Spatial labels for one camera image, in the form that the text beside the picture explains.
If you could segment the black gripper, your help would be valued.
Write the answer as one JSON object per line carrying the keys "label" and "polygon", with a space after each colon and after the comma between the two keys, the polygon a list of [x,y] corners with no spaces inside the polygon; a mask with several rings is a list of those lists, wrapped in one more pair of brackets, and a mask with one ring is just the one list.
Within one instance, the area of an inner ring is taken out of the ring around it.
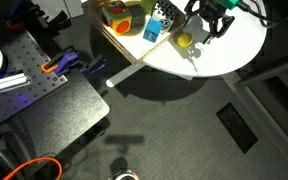
{"label": "black gripper", "polygon": [[[203,44],[213,38],[222,37],[235,20],[234,16],[224,15],[226,8],[218,4],[215,0],[200,0],[199,9],[194,10],[193,7],[198,0],[189,0],[184,11],[188,17],[199,16],[209,23],[210,32],[203,40]],[[222,27],[218,28],[218,20],[221,20]]]}

